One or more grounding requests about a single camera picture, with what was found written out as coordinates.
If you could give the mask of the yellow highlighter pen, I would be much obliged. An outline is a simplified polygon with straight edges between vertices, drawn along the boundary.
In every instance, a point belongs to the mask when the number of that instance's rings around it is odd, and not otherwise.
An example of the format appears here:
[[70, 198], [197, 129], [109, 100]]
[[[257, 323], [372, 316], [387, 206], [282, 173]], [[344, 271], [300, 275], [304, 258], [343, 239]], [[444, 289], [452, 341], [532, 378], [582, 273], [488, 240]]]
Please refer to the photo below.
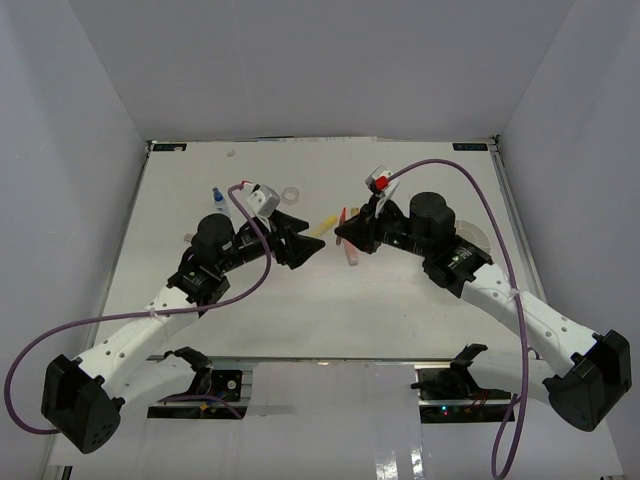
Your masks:
[[339, 217], [331, 215], [320, 222], [311, 232], [311, 236], [314, 238], [321, 238], [327, 234], [339, 221]]

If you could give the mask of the white round desk organizer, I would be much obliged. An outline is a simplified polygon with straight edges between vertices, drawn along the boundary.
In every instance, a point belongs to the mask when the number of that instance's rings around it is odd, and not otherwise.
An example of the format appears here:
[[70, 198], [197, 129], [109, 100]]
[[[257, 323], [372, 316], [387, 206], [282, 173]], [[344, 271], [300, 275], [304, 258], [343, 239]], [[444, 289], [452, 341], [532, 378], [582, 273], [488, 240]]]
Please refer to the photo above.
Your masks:
[[490, 237], [480, 227], [466, 220], [456, 220], [454, 226], [456, 233], [464, 240], [472, 243], [487, 254], [491, 253]]

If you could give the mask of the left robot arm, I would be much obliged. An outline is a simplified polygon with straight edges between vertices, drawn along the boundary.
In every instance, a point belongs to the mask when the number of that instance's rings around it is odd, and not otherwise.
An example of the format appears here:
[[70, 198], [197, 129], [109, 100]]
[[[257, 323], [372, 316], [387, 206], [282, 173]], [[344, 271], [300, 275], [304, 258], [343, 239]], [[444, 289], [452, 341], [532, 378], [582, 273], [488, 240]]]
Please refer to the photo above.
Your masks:
[[199, 399], [211, 387], [208, 358], [177, 349], [149, 362], [160, 347], [214, 307], [232, 304], [224, 295], [229, 272], [259, 258], [290, 269], [302, 266], [325, 243], [305, 235], [308, 223], [274, 211], [265, 222], [250, 218], [235, 229], [223, 214], [198, 224], [177, 271], [141, 312], [102, 343], [47, 366], [41, 412], [81, 453], [101, 448], [116, 432], [123, 412], [147, 407], [176, 392]]

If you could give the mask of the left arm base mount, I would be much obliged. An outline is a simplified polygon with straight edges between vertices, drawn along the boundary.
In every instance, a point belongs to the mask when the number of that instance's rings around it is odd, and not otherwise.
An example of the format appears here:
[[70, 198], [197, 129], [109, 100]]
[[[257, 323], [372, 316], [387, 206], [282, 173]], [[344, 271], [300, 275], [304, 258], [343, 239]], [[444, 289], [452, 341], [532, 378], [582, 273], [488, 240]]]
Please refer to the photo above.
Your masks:
[[178, 360], [189, 365], [190, 384], [170, 395], [172, 401], [159, 401], [147, 410], [149, 419], [242, 420], [252, 392], [253, 366], [238, 360], [204, 360], [204, 355], [184, 347], [166, 351], [150, 360]]

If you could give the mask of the clear tape roll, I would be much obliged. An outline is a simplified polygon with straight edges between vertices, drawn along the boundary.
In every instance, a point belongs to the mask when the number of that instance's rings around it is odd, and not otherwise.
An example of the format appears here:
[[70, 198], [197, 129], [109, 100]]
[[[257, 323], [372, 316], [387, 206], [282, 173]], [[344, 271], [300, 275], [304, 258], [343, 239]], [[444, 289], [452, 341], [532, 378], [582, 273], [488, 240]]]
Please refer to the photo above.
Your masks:
[[300, 191], [293, 187], [285, 187], [281, 195], [282, 201], [287, 205], [295, 205], [300, 199]]

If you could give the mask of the left black corner label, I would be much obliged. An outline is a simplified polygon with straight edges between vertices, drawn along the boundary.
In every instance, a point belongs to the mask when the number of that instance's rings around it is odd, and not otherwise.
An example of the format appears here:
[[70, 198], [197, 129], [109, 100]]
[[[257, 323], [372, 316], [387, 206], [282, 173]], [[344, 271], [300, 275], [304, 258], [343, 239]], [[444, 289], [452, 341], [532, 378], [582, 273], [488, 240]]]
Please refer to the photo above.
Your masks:
[[186, 148], [186, 143], [155, 143], [152, 150], [154, 152], [184, 152]]

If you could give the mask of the blue spray bottle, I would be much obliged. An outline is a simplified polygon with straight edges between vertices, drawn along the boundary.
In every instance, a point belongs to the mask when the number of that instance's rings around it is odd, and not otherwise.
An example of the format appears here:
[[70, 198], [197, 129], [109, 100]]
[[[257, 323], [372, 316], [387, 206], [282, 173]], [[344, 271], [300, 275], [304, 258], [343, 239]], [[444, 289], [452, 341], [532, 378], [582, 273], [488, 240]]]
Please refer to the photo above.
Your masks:
[[226, 202], [226, 198], [224, 197], [221, 190], [214, 187], [212, 189], [212, 197], [213, 197], [213, 202], [214, 202], [216, 212], [230, 218], [231, 213], [230, 213], [228, 204]]

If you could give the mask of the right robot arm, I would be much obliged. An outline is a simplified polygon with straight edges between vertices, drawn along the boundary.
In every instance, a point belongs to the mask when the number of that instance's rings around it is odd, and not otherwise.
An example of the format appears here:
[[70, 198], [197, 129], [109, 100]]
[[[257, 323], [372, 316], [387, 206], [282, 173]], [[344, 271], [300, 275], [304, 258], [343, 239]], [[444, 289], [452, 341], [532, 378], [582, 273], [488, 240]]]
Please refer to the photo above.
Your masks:
[[540, 355], [491, 353], [483, 344], [470, 344], [447, 370], [420, 374], [413, 389], [459, 399], [484, 390], [515, 393], [527, 371], [527, 396], [584, 432], [593, 431], [629, 391], [628, 340], [614, 330], [601, 335], [513, 288], [487, 252], [457, 234], [455, 213], [441, 195], [414, 195], [407, 214], [392, 201], [379, 207], [372, 198], [335, 233], [367, 254], [388, 245], [421, 257], [435, 285], [490, 315]]

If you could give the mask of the black corner label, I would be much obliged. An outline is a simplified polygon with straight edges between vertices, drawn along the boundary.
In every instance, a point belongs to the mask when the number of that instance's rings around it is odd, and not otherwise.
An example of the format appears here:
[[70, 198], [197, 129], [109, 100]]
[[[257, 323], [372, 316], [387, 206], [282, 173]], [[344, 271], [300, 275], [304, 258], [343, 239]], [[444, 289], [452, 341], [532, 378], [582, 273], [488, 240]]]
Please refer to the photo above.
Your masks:
[[455, 142], [452, 144], [454, 151], [488, 151], [489, 147], [486, 143], [470, 143], [470, 142]]
[[152, 150], [154, 152], [184, 152], [186, 148], [186, 143], [155, 143]]

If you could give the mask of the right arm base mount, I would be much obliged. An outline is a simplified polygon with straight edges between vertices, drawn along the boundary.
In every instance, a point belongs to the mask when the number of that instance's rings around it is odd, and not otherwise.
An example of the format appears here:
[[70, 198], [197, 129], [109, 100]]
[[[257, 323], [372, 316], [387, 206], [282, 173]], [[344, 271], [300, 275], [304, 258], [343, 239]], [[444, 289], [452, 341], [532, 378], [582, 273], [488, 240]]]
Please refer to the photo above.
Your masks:
[[416, 365], [416, 380], [410, 388], [419, 398], [423, 425], [500, 423], [511, 394], [498, 389], [481, 388], [472, 379], [469, 367], [488, 350], [486, 345], [471, 344], [442, 366]]

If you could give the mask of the right black corner label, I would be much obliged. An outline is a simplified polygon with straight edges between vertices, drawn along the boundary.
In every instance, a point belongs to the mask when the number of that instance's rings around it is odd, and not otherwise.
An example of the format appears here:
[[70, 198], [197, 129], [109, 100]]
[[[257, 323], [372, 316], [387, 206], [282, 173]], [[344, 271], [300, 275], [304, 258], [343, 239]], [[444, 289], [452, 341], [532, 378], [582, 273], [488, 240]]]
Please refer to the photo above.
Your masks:
[[452, 144], [454, 151], [488, 151], [489, 147], [486, 143], [470, 143], [470, 142], [455, 142]]

